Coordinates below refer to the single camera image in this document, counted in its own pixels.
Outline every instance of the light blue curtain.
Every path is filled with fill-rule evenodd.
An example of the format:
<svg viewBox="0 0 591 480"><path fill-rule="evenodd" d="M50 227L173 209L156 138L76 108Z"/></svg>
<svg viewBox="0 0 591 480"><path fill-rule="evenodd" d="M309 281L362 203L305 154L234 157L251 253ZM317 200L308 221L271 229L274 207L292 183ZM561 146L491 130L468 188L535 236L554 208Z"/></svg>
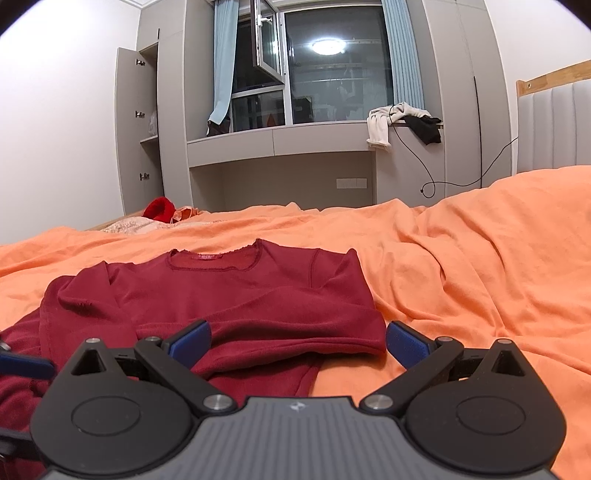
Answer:
<svg viewBox="0 0 591 480"><path fill-rule="evenodd" d="M382 0L382 7L392 61L394 104L407 102L413 107L424 109L417 45L406 0Z"/></svg>
<svg viewBox="0 0 591 480"><path fill-rule="evenodd" d="M214 18L213 112L209 119L219 125L228 112L232 95L238 0L216 0Z"/></svg>

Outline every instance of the red cloth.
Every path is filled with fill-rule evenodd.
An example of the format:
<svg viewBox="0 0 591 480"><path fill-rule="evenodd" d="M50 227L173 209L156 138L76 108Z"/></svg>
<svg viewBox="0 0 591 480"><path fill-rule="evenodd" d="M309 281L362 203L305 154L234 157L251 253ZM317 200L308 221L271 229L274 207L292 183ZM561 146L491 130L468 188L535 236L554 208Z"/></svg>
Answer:
<svg viewBox="0 0 591 480"><path fill-rule="evenodd" d="M89 337L108 347L161 338L206 319L210 351L193 371L239 403L247 395L306 396L322 354L385 351L385 324L355 250L257 240L220 255L173 250L140 264L102 262L55 279L39 309L2 333L17 353L61 368ZM0 377L0 425L26 429L44 382ZM18 477L39 466L16 462Z"/></svg>
<svg viewBox="0 0 591 480"><path fill-rule="evenodd" d="M158 197L150 202L142 216L159 222L170 223L175 211L174 203L166 197Z"/></svg>

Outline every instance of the desk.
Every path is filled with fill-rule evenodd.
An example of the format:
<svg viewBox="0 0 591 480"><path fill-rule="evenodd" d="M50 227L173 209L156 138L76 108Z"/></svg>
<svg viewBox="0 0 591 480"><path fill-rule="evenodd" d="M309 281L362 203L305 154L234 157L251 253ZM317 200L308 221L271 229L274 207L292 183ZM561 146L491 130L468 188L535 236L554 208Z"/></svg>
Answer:
<svg viewBox="0 0 591 480"><path fill-rule="evenodd" d="M404 122L395 127L434 179L443 180L444 144L423 145ZM261 128L188 142L193 204L218 211L257 202L285 203L290 198L302 208L366 206L393 198L409 206L433 205L443 198L443 189L432 199L420 193L429 176L393 128L390 152L370 150L367 138L367 123L352 121ZM336 179L352 175L368 179L365 194L353 191L359 188L338 191L342 189ZM312 188L325 191L312 192Z"/></svg>

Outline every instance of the plastic bag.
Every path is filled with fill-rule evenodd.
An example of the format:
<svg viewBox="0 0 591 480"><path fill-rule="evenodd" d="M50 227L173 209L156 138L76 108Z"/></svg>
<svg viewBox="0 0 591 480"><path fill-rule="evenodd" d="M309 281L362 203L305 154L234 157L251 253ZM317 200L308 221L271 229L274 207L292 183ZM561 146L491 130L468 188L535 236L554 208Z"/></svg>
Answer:
<svg viewBox="0 0 591 480"><path fill-rule="evenodd" d="M153 111L152 115L150 116L150 122L148 124L148 135L153 137L154 135L158 135L158 115L156 110Z"/></svg>

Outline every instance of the open shelf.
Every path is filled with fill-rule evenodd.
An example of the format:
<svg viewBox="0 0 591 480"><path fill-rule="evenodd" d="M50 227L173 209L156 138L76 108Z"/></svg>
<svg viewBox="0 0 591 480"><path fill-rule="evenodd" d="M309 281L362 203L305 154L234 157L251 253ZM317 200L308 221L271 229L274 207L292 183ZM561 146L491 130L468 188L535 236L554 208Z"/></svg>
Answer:
<svg viewBox="0 0 591 480"><path fill-rule="evenodd" d="M140 140L139 143L153 143L158 141L158 135L152 135L151 137Z"/></svg>

